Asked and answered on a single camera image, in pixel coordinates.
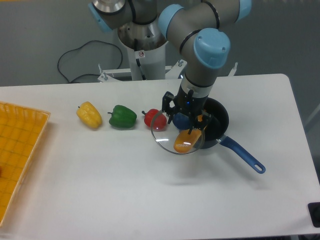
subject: yellow tray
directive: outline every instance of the yellow tray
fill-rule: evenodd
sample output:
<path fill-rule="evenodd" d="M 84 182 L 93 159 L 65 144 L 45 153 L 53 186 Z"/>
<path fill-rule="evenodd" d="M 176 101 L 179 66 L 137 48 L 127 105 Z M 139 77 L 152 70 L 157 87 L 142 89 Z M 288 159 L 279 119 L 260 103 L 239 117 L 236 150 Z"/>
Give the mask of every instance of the yellow tray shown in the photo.
<path fill-rule="evenodd" d="M 0 101 L 0 227 L 50 112 Z"/>

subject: blue object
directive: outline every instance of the blue object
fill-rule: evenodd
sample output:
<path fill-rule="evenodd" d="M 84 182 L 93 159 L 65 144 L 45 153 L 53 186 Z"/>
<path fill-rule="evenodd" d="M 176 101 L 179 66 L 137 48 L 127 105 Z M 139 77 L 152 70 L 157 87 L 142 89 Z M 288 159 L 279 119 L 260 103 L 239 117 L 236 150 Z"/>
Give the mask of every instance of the blue object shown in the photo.
<path fill-rule="evenodd" d="M 228 36 L 215 28 L 202 29 L 193 43 L 198 60 L 211 69 L 219 69 L 225 65 L 230 47 Z"/>
<path fill-rule="evenodd" d="M 175 127 L 179 130 L 187 130 L 190 128 L 189 118 L 180 112 L 173 115 L 172 122 L 173 125 L 175 125 Z"/>
<path fill-rule="evenodd" d="M 239 143 L 233 140 L 231 137 L 226 136 L 220 144 L 227 147 L 239 155 L 247 164 L 249 164 L 257 173 L 263 174 L 266 171 L 265 166 L 263 166 L 257 159 L 255 159 L 249 152 L 247 152 Z"/>
<path fill-rule="evenodd" d="M 167 38 L 167 31 L 172 18 L 180 9 L 183 9 L 183 7 L 179 4 L 172 4 L 167 6 L 160 14 L 158 26 L 165 38 Z"/>
<path fill-rule="evenodd" d="M 252 7 L 252 0 L 240 0 L 239 16 L 236 22 L 246 17 L 250 13 L 251 7 Z"/>
<path fill-rule="evenodd" d="M 101 18 L 99 13 L 96 11 L 94 5 L 92 3 L 88 4 L 88 7 L 90 9 L 90 12 L 92 13 L 93 18 L 96 20 L 99 28 L 101 29 L 102 32 L 108 33 L 111 32 L 112 29 L 105 23 L 105 21 Z"/>

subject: yellow bell pepper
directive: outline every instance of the yellow bell pepper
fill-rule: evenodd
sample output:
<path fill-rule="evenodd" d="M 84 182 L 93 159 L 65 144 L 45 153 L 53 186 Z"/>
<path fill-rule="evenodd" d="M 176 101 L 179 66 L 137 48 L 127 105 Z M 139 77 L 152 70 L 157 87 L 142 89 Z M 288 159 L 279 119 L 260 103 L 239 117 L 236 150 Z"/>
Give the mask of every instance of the yellow bell pepper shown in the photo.
<path fill-rule="evenodd" d="M 80 120 L 90 128 L 97 129 L 102 124 L 102 118 L 98 110 L 88 101 L 78 106 L 76 114 Z"/>

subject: frying pan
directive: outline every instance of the frying pan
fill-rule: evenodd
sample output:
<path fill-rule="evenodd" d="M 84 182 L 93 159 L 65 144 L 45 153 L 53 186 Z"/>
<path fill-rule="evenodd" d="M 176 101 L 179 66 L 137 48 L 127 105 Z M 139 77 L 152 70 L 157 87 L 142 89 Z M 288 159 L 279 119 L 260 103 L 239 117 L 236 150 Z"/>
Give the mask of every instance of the frying pan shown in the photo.
<path fill-rule="evenodd" d="M 201 149 L 208 149 L 216 144 L 220 144 L 234 151 L 257 173 L 263 174 L 266 171 L 265 166 L 247 152 L 239 143 L 225 135 L 229 126 L 229 115 L 225 107 L 217 100 L 208 97 L 203 108 L 207 113 L 213 115 L 213 118 L 204 131 L 204 144 Z"/>

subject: blue pan handle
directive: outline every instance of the blue pan handle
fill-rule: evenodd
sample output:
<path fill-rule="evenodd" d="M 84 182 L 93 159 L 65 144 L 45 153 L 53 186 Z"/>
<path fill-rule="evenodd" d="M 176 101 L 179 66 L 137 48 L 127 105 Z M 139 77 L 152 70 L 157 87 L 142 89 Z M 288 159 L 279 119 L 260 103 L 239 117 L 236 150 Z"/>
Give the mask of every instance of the blue pan handle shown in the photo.
<path fill-rule="evenodd" d="M 227 147 L 239 155 L 247 164 L 249 164 L 257 173 L 263 174 L 266 171 L 265 166 L 263 166 L 257 159 L 255 159 L 249 152 L 247 152 L 239 143 L 233 140 L 231 137 L 223 136 L 219 139 L 222 146 Z"/>

